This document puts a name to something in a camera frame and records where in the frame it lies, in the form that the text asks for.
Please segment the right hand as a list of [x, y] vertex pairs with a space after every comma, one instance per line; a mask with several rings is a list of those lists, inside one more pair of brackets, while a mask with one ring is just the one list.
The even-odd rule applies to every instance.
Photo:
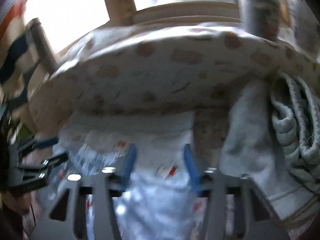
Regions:
[[2, 203], [21, 216], [29, 213], [32, 199], [33, 198], [31, 192], [28, 192], [19, 197], [14, 197], [9, 191], [1, 192]]

